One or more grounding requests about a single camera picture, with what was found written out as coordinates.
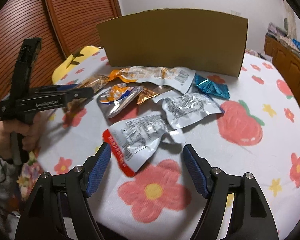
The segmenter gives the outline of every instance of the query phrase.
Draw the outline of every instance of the floral tablecloth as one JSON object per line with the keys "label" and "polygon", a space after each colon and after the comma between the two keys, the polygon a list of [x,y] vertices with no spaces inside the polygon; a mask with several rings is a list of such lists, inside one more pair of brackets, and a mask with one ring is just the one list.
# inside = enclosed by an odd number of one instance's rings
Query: floral tablecloth
{"label": "floral tablecloth", "polygon": [[[77,83],[92,73],[109,74],[112,69],[101,50],[59,84]],[[300,109],[296,100],[271,63],[249,54],[245,54],[239,78],[198,74],[226,83],[231,98],[216,99],[225,110],[218,120],[208,116],[183,128],[187,143],[227,174],[253,173],[273,213],[279,239],[284,239],[300,219]],[[147,102],[130,116],[154,110],[160,107]],[[19,178],[24,197],[42,169],[61,174],[82,165],[95,154],[103,131],[111,125],[96,97],[70,123],[61,109],[45,116],[41,148],[31,155]],[[112,156],[98,191],[89,198],[95,219],[131,240],[190,239],[206,202],[182,162],[182,147],[161,142],[148,165],[133,178],[121,172]],[[228,196],[219,239],[226,235],[233,197]]]}

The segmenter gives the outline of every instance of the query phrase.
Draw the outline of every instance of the blue snack wrapper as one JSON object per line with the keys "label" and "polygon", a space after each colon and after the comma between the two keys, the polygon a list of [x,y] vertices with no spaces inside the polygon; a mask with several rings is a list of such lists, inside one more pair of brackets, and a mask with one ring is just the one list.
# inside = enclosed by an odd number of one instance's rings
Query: blue snack wrapper
{"label": "blue snack wrapper", "polygon": [[224,99],[230,98],[228,86],[225,84],[217,84],[210,79],[199,76],[198,74],[195,74],[194,82],[196,87],[205,94],[222,97]]}

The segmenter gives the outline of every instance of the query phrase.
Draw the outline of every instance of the screw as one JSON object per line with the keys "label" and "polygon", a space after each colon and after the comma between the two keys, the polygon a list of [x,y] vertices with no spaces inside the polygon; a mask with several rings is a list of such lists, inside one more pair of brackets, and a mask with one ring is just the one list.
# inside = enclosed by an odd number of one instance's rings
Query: screw
{"label": "screw", "polygon": [[221,169],[218,168],[218,167],[214,167],[214,168],[212,168],[212,172],[213,172],[214,174],[219,174],[219,173],[221,172]]}
{"label": "screw", "polygon": [[41,177],[43,177],[44,179],[48,176],[49,176],[49,172],[47,172],[47,171],[45,171],[41,174]]}
{"label": "screw", "polygon": [[80,172],[80,171],[82,171],[82,166],[75,166],[73,168],[73,170],[74,170],[74,172]]}
{"label": "screw", "polygon": [[252,179],[252,178],[253,178],[253,175],[252,175],[252,173],[247,172],[247,173],[246,173],[246,177],[247,177],[248,179]]}

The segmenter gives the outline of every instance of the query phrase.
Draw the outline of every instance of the snack package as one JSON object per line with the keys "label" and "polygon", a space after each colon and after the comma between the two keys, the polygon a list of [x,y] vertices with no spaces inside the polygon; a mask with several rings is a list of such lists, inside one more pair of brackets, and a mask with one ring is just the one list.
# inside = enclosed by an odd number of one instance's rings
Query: snack package
{"label": "snack package", "polygon": [[162,94],[162,109],[173,129],[180,129],[200,121],[210,114],[224,113],[209,96],[201,93],[186,93],[178,96],[174,91]]}
{"label": "snack package", "polygon": [[143,90],[143,86],[128,87],[126,83],[120,83],[99,95],[97,102],[105,117],[112,118],[119,114]]}
{"label": "snack package", "polygon": [[159,95],[159,93],[156,93],[146,87],[143,87],[143,90],[138,96],[137,105],[142,105],[144,102],[148,101],[151,98],[156,97],[157,95]]}
{"label": "snack package", "polygon": [[[91,87],[93,88],[94,93],[96,94],[101,88],[103,88],[109,82],[109,77],[99,74],[94,74],[81,83],[79,83],[76,88],[84,88],[84,87]],[[68,103],[67,107],[63,108],[64,112],[72,111],[75,112],[76,110],[80,109],[81,103],[83,103],[86,99],[80,98],[75,99],[72,102]]]}
{"label": "snack package", "polygon": [[229,89],[226,84],[217,84],[210,79],[199,76],[198,74],[195,74],[194,82],[197,88],[205,94],[211,94],[224,99],[230,98]]}
{"label": "snack package", "polygon": [[151,82],[158,86],[168,85],[186,93],[194,79],[195,70],[186,67],[128,67],[111,71],[109,81],[119,77],[123,82]]}
{"label": "snack package", "polygon": [[123,120],[103,132],[103,140],[110,144],[120,169],[133,177],[157,150],[164,133],[175,143],[185,143],[182,130],[173,130],[160,114]]}

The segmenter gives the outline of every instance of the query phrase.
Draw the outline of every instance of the brown cardboard panel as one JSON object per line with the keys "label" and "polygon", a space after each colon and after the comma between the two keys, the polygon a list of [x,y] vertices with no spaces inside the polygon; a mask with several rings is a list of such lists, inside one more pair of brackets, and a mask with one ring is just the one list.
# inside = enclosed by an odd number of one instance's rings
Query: brown cardboard panel
{"label": "brown cardboard panel", "polygon": [[111,66],[184,66],[238,77],[248,19],[200,9],[160,9],[97,24]]}

